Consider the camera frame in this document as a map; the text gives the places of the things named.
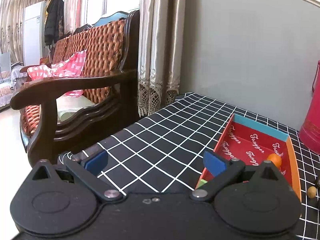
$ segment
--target wall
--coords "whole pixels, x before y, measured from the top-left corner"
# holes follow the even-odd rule
[[[300,129],[320,59],[315,4],[186,0],[180,92],[204,94]]]

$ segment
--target white floor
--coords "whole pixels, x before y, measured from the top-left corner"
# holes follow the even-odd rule
[[[18,230],[10,215],[10,203],[31,171],[19,132],[20,112],[0,111],[0,232],[1,239],[12,239]]]

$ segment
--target metal screw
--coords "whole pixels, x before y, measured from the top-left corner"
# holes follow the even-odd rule
[[[208,192],[204,189],[196,189],[192,192],[194,197],[205,197],[207,196]]]
[[[153,202],[159,202],[161,199],[158,198],[158,197],[154,197],[154,198],[152,198],[151,200],[152,200]]]
[[[116,198],[120,196],[120,192],[116,189],[109,189],[104,192],[104,196],[107,198]]]
[[[142,201],[142,203],[144,203],[144,204],[151,204],[151,199],[149,199],[149,198],[147,198],[147,199],[144,199],[143,201]]]
[[[78,162],[79,160],[81,160],[78,156],[72,155],[71,156],[71,160]]]

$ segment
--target blue gripper pad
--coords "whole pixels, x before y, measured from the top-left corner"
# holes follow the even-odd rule
[[[227,160],[222,160],[222,158],[215,156],[215,153],[204,151],[203,165],[216,177],[227,168]]]
[[[94,156],[90,156],[89,159],[85,162],[84,168],[97,176],[103,168],[105,168],[108,164],[108,153],[106,150],[103,150],[100,153],[94,154]]]

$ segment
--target black jacket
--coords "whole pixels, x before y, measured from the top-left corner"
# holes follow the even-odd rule
[[[59,22],[63,26],[63,0],[51,0],[48,7],[48,17],[44,28],[44,42],[46,45],[51,45],[52,40],[59,40]]]

